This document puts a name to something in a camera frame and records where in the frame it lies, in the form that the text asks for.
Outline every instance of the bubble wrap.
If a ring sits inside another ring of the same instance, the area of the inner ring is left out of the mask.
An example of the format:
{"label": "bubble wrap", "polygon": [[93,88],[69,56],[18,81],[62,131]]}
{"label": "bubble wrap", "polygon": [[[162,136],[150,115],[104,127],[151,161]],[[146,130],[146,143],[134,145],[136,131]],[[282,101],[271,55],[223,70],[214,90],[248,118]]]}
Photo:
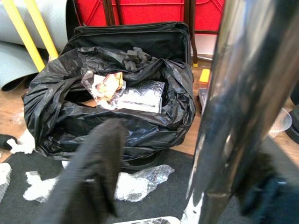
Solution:
{"label": "bubble wrap", "polygon": [[36,200],[41,203],[45,202],[54,188],[57,178],[42,181],[37,171],[26,172],[26,176],[27,183],[31,186],[25,191],[23,198],[28,201]]}
{"label": "bubble wrap", "polygon": [[11,167],[8,163],[0,163],[0,202],[10,183]]}
{"label": "bubble wrap", "polygon": [[121,172],[115,190],[115,199],[138,202],[157,188],[158,184],[167,181],[174,169],[168,165],[160,165],[139,171],[134,174]]}

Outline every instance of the yellow object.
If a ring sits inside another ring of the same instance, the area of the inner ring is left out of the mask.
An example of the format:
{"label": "yellow object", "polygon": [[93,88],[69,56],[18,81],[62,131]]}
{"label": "yellow object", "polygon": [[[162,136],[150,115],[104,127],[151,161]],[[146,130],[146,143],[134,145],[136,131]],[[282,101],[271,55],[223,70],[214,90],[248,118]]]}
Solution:
{"label": "yellow object", "polygon": [[47,30],[46,24],[43,21],[43,17],[38,10],[35,0],[25,0],[27,9],[32,17],[32,20],[41,36],[43,43],[47,49],[50,56],[50,60],[58,58],[58,53],[56,51],[55,45],[51,39],[51,36]]}
{"label": "yellow object", "polygon": [[20,13],[17,7],[14,4],[13,0],[2,0],[1,1],[6,12],[8,13],[11,21],[13,22],[18,34],[20,35],[28,53],[30,54],[35,66],[37,67],[38,71],[43,70],[45,64],[38,53],[36,46],[33,43],[33,40],[20,16]]}
{"label": "yellow object", "polygon": [[208,83],[210,78],[210,70],[203,69],[199,78],[199,81],[202,83]]}

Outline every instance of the metal pole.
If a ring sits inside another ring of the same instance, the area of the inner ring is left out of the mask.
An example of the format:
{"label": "metal pole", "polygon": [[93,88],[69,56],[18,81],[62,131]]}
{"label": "metal pole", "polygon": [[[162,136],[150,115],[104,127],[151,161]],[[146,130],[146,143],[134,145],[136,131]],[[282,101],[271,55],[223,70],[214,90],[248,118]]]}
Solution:
{"label": "metal pole", "polygon": [[215,224],[299,78],[299,1],[226,1],[182,223]]}

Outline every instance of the black garbage bag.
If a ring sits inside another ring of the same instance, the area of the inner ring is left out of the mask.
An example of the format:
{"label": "black garbage bag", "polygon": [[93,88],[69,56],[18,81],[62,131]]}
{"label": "black garbage bag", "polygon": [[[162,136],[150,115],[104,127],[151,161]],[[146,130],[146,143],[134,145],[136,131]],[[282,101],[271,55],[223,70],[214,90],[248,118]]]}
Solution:
{"label": "black garbage bag", "polygon": [[[122,119],[129,131],[122,160],[125,168],[155,165],[158,151],[183,142],[195,115],[190,65],[159,59],[129,73],[123,64],[125,55],[101,47],[73,49],[33,79],[24,98],[24,113],[39,153],[67,160],[86,135],[109,118]],[[147,80],[165,82],[162,112],[110,111],[80,104],[92,98],[81,84],[88,70],[101,75],[123,71],[128,87]]]}

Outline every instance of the gray rolled mat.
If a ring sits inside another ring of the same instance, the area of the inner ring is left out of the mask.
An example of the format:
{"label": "gray rolled mat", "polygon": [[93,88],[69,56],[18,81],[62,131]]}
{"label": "gray rolled mat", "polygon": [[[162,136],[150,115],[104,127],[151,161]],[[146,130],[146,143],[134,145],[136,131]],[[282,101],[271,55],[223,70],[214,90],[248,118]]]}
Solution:
{"label": "gray rolled mat", "polygon": [[[24,0],[14,2],[36,47],[45,49]],[[74,28],[79,25],[73,1],[36,0],[36,4],[57,51],[61,51],[68,39],[72,37]],[[22,81],[22,77],[37,73],[37,69],[24,47],[4,42],[23,45],[23,41],[0,1],[0,88],[8,91],[16,87]]]}
{"label": "gray rolled mat", "polygon": [[19,44],[0,41],[0,64],[0,88],[3,91],[18,86],[22,77],[38,72],[26,48]]}

